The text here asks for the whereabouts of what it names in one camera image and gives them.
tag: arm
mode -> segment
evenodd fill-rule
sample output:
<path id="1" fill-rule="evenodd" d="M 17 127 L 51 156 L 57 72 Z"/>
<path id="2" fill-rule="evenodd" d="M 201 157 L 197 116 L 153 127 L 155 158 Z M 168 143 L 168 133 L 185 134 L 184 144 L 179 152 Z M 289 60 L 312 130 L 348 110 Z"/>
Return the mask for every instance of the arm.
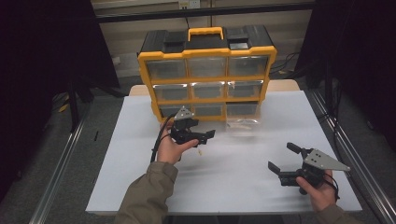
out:
<path id="1" fill-rule="evenodd" d="M 332 171 L 326 170 L 325 179 L 332 183 Z M 362 223 L 351 217 L 335 204 L 334 189 L 327 184 L 315 189 L 304 178 L 297 177 L 297 183 L 311 198 L 312 208 L 317 212 L 319 223 L 323 224 L 359 224 Z"/>
<path id="2" fill-rule="evenodd" d="M 184 151 L 198 144 L 198 140 L 191 140 L 178 145 L 167 134 L 168 131 L 164 130 L 157 161 L 150 164 L 147 172 L 127 189 L 116 215 L 116 224 L 162 223 L 167 215 L 165 202 L 173 194 L 177 177 L 174 164 Z"/>

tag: metal rail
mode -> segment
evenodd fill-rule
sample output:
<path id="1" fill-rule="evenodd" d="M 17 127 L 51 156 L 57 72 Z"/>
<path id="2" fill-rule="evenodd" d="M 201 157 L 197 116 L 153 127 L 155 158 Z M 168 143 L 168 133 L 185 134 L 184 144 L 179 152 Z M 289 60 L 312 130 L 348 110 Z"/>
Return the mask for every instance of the metal rail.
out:
<path id="1" fill-rule="evenodd" d="M 318 91 L 313 91 L 312 93 L 315 102 L 317 103 L 320 111 L 325 114 L 327 112 L 324 105 L 324 99 Z M 330 128 L 333 129 L 335 125 L 335 119 L 326 119 Z M 349 141 L 347 134 L 344 132 L 340 124 L 337 124 L 337 131 L 335 136 L 340 143 L 342 149 L 345 151 L 350 162 L 352 163 L 356 173 L 361 178 L 364 187 L 367 188 L 370 196 L 373 198 L 377 208 L 382 214 L 382 217 L 387 221 L 388 224 L 396 223 L 396 212 L 393 207 L 388 195 L 382 190 L 381 186 L 377 183 L 367 166 L 364 164 L 361 156 L 359 155 L 356 148 L 353 147 L 352 143 Z"/>
<path id="2" fill-rule="evenodd" d="M 62 153 L 62 156 L 59 159 L 58 164 L 56 165 L 55 171 L 52 174 L 52 177 L 46 187 L 46 190 L 44 191 L 43 196 L 41 196 L 40 202 L 38 203 L 38 206 L 35 209 L 35 212 L 33 213 L 29 224 L 43 224 L 46 221 L 46 218 L 50 211 L 50 207 L 52 206 L 56 193 L 58 192 L 59 186 L 61 185 L 61 181 L 64 177 L 64 171 L 70 161 L 76 143 L 81 134 L 82 128 L 84 126 L 84 121 L 86 120 L 90 112 L 90 108 L 91 104 L 86 104 L 83 110 L 83 116 L 77 128 L 72 133 L 70 133 L 69 139 L 67 140 L 66 146 L 64 147 L 64 152 Z"/>
<path id="3" fill-rule="evenodd" d="M 330 6 L 334 3 L 324 2 L 308 2 L 308 3 L 290 3 L 290 4 L 272 4 L 251 7 L 204 7 L 185 10 L 169 10 L 157 12 L 117 14 L 117 15 L 100 15 L 96 16 L 99 23 L 119 22 L 119 21 L 147 21 L 158 19 L 186 18 L 186 17 L 202 17 L 202 16 L 218 16 L 230 14 L 247 14 L 258 12 L 276 12 L 276 11 L 295 11 L 308 10 L 316 6 Z"/>

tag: sleeve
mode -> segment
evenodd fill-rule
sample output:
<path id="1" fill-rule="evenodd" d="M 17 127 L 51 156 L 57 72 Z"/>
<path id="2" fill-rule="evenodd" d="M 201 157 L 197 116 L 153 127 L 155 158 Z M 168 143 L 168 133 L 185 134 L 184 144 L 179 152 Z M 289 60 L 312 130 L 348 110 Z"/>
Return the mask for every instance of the sleeve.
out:
<path id="1" fill-rule="evenodd" d="M 155 161 L 145 175 L 127 189 L 115 223 L 162 223 L 168 213 L 166 199 L 173 194 L 177 168 Z"/>
<path id="2" fill-rule="evenodd" d="M 330 205 L 317 213 L 320 224 L 363 224 L 337 205 Z"/>

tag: cable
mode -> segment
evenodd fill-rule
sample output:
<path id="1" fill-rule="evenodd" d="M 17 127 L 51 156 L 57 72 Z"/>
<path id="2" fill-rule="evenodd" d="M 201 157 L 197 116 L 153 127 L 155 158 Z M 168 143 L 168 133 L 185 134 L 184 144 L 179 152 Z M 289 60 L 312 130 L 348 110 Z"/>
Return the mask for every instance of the cable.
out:
<path id="1" fill-rule="evenodd" d="M 187 19 L 187 17 L 185 17 L 184 19 L 186 19 L 187 28 L 189 28 L 189 30 L 190 30 L 189 19 Z"/>
<path id="2" fill-rule="evenodd" d="M 282 70 L 282 69 L 284 69 L 285 67 L 286 67 L 286 65 L 288 65 L 288 62 L 294 57 L 294 56 L 296 56 L 297 54 L 300 54 L 300 52 L 294 52 L 294 53 L 290 53 L 290 54 L 288 54 L 287 56 L 286 56 L 286 58 L 285 58 L 285 62 L 284 63 L 282 63 L 281 65 L 277 65 L 277 66 L 272 66 L 271 67 L 271 69 L 276 69 L 276 68 L 279 68 L 279 69 L 277 69 L 276 71 L 270 71 L 270 74 L 273 74 L 273 73 L 276 73 L 276 72 L 279 72 L 280 70 Z"/>
<path id="3" fill-rule="evenodd" d="M 335 184 L 335 185 L 334 185 L 334 184 L 330 183 L 329 181 L 323 179 L 323 181 L 324 181 L 327 185 L 329 185 L 330 187 L 332 187 L 332 188 L 334 189 L 334 198 L 335 198 L 335 201 L 337 202 L 337 200 L 340 199 L 340 197 L 338 196 L 338 184 L 337 184 L 337 181 L 335 181 L 335 179 L 332 178 L 332 176 L 330 176 L 330 175 L 328 175 L 328 174 L 325 174 L 325 175 L 328 176 L 329 178 L 331 178 L 331 179 L 332 179 L 332 182 L 334 182 L 334 184 Z"/>
<path id="4" fill-rule="evenodd" d="M 158 133 L 157 140 L 155 141 L 154 148 L 152 149 L 150 163 L 152 163 L 152 162 L 155 161 L 155 156 L 157 155 L 157 151 L 158 151 L 158 148 L 160 147 L 160 143 L 161 143 L 161 141 L 168 135 L 168 134 L 167 134 L 166 136 L 161 137 L 161 135 L 163 135 L 163 130 L 165 130 L 165 128 L 166 128 L 166 124 L 168 123 L 169 119 L 171 119 L 171 118 L 174 117 L 175 115 L 176 115 L 176 114 L 171 114 L 171 115 L 166 119 L 166 121 L 163 123 L 163 126 L 161 127 L 160 132 Z"/>

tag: white table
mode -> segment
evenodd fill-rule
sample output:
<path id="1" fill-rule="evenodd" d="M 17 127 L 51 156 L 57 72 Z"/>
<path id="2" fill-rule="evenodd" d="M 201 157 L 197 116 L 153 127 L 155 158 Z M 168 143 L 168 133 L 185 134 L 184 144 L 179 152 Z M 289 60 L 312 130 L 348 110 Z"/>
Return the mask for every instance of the white table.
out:
<path id="1" fill-rule="evenodd" d="M 250 137 L 225 132 L 224 122 L 200 122 L 195 132 L 216 129 L 207 145 L 185 152 L 174 195 L 167 201 L 170 215 L 258 215 L 312 211 L 309 197 L 296 187 L 281 187 L 267 168 L 272 161 L 282 171 L 301 168 L 302 158 L 286 148 L 288 142 L 315 147 L 335 158 L 303 91 L 267 92 L 262 124 Z M 115 215 L 128 186 L 146 172 L 159 123 L 147 95 L 126 97 L 101 172 L 86 211 Z M 334 172 L 346 211 L 361 206 L 343 172 Z"/>

